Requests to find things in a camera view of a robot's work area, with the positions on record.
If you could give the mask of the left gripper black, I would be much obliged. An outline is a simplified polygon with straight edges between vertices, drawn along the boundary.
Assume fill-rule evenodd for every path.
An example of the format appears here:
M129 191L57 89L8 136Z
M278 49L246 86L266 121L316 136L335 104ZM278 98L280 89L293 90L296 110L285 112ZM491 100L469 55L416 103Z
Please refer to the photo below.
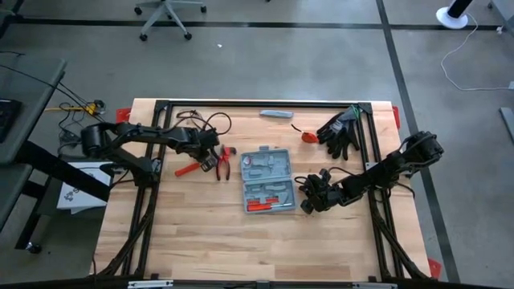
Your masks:
M218 164L218 154L214 148L220 144L217 130L194 128L191 142L188 155L196 160L203 160L202 171L208 172L215 168Z

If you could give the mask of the red black handled tool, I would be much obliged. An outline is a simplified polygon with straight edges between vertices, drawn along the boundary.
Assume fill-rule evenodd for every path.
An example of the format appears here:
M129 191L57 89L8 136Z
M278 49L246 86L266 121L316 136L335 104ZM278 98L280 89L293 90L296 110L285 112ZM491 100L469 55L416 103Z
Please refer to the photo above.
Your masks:
M217 163L217 166L216 166L216 177L217 177L217 180L220 181L221 180L221 171L222 171L222 166L225 165L226 166L226 174L225 174L225 178L227 180L230 179L230 162L229 162L229 158L230 156L229 155L221 155L218 159L218 163Z

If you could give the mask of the red handled screwdriver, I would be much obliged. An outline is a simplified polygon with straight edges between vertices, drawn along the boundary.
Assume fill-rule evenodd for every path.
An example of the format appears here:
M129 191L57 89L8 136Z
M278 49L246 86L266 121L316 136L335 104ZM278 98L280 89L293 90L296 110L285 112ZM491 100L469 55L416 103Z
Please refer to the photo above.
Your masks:
M210 164L208 162L194 162L192 164L187 165L186 167L175 170L174 175L176 177L181 177L181 176L186 175L187 173L191 173L191 172L199 170L199 169L205 171L206 169L209 169L209 168L210 168Z
M284 204L261 204L261 205L251 205L247 207L248 212L262 211L262 210L273 210L282 207L290 207L292 203L284 203Z

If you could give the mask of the grey plastic tool case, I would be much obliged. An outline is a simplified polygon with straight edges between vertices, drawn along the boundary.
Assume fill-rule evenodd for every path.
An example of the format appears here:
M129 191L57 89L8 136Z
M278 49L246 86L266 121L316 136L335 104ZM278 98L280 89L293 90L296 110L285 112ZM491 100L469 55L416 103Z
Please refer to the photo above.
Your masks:
M243 158L250 157L251 165L245 166ZM275 213L296 208L295 185L292 180L292 165L287 149L270 149L261 146L258 151L243 153L240 161L243 180L243 207L246 214ZM260 199L265 204L266 198L277 197L279 203L292 203L290 207L273 210L248 212L247 200Z

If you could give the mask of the black safety glasses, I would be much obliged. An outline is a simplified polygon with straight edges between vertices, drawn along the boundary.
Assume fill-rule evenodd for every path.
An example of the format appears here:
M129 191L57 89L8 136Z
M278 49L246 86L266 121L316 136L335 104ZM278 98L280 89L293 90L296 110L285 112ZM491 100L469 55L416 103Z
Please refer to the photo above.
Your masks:
M204 120L198 110L181 110L177 113L176 119L179 125L202 129Z

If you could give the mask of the black grey work glove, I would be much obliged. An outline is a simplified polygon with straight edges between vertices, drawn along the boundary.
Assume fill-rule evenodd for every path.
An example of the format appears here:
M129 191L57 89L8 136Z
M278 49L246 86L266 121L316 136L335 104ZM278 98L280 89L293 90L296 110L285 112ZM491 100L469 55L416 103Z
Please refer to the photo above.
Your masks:
M360 150L357 139L355 124L357 122L358 111L354 106L349 108L344 114L337 118L334 125L338 128L338 132L331 140L328 153L333 159L342 157L345 161L349 159L348 147L352 145L356 151Z
M321 145L326 144L328 147L328 150L329 150L331 140L334 138L335 134L338 132L338 128L334 125L334 123L337 121L337 118L339 116L341 116L342 114L344 114L345 112L340 112L340 113L336 114L326 124L324 124L321 128L319 128L316 131L316 135L318 137L319 143Z

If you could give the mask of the grey utility knife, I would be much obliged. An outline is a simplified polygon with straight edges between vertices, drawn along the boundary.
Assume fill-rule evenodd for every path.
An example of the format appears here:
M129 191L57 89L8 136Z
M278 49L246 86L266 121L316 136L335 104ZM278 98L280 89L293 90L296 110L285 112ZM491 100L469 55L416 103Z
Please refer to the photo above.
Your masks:
M259 115L263 116L263 117L291 119L294 116L294 113L288 112L288 111L280 111L280 110L261 110L259 112Z

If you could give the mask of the white printed paper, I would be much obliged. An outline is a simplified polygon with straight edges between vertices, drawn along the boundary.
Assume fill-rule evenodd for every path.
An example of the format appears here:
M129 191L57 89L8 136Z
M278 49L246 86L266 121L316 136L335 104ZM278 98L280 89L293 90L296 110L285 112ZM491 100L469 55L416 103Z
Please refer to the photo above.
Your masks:
M101 169L101 165L106 165L107 162L71 162L70 165L83 171L96 180L110 185L112 183L112 177L104 173ZM81 211L105 207L106 201L100 200L98 197L85 193L77 188L73 188L70 185L63 183L59 192L59 198L57 201L57 210L70 210L71 214L77 214Z

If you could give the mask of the black power adapter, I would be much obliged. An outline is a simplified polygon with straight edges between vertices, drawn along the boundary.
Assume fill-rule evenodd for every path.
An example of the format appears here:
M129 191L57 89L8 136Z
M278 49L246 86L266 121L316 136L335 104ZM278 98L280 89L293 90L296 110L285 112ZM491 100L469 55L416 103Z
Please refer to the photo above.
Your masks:
M59 143L61 145L79 145L81 138L69 130L63 130L59 134Z

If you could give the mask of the black desk legs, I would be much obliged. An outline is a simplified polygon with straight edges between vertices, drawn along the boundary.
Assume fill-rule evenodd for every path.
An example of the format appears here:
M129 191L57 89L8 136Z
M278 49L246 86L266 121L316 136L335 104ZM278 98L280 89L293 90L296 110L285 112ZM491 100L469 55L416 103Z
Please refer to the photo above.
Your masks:
M110 187L108 185L69 165L66 161L52 155L46 149L31 141L26 140L21 145L21 148L15 155L15 161L30 165L33 169L37 169L51 178L61 180L68 185L83 190L85 193L98 197L102 201L108 200L110 194ZM15 244L14 248L16 250L26 250L32 254L41 252L42 247L31 242L31 236L41 217L38 209L46 192L46 186L41 186L33 181L28 181L28 184L23 186L22 193L35 198L36 203Z

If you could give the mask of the grey office chair base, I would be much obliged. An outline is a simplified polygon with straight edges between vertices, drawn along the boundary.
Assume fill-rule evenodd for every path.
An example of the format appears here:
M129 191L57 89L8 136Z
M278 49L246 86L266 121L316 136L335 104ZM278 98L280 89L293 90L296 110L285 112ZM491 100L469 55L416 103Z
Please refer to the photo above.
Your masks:
M204 2L196 0L151 0L149 2L137 3L133 11L137 16L141 16L144 8L152 8L154 12L150 15L149 19L141 28L139 39L142 42L148 40L147 31L157 22L157 20L164 14L169 20L173 20L175 24L182 30L185 40L191 40L192 34L183 25L181 19L177 16L173 4L184 4L199 6L202 14L207 12L207 6Z

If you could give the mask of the grey desk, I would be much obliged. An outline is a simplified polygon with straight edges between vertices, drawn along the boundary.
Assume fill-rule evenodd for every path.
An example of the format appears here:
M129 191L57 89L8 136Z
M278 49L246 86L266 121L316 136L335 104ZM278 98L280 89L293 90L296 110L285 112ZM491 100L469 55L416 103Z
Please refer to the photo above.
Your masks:
M33 55L0 53L0 101L21 105L9 132L0 141L0 231L21 194L33 166L16 161L43 110L63 78L67 61Z

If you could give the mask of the grey floor plate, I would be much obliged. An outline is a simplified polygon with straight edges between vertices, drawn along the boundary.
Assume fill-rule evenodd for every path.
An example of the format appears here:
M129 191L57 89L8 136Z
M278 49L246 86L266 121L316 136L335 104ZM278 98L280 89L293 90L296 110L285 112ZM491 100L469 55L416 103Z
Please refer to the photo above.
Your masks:
M499 112L502 116L508 134L514 143L514 111L511 108L500 107Z

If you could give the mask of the white round floor stand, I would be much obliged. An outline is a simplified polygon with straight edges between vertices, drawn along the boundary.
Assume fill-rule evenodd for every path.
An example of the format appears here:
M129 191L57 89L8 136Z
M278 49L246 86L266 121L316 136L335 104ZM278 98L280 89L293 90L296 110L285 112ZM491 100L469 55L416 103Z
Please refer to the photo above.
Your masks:
M448 6L443 6L435 12L438 22L451 30L461 30L472 22L474 27L478 26L475 18L467 13L467 8L473 0L452 0Z

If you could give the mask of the silver metal bracket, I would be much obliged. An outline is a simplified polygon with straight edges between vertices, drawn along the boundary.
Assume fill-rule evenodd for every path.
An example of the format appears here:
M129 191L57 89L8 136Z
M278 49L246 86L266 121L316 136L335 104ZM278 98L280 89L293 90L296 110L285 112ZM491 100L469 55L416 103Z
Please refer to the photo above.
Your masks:
M394 283L358 282L352 283L352 289L398 289L398 285Z
M172 289L173 280L136 280L128 282L127 289Z

